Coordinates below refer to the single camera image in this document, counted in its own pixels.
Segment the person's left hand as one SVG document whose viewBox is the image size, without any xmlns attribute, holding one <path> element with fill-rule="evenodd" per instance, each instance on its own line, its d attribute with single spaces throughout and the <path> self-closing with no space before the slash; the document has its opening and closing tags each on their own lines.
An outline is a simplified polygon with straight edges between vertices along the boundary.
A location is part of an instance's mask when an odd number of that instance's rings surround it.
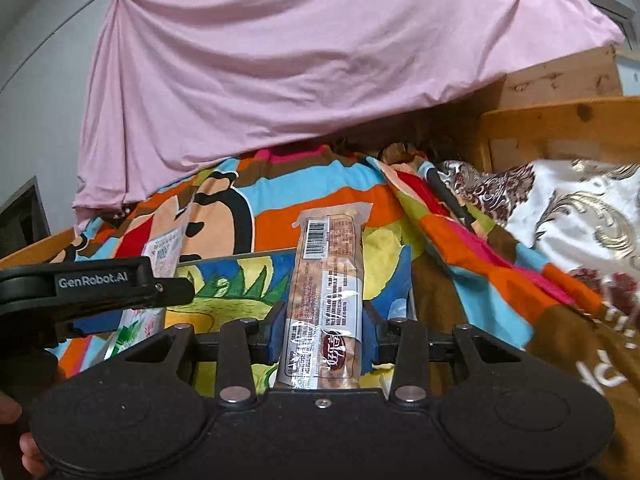
<svg viewBox="0 0 640 480">
<path fill-rule="evenodd" d="M 1 393 L 1 470 L 4 478 L 40 479 L 47 466 L 22 411 L 20 404 Z"/>
</svg>

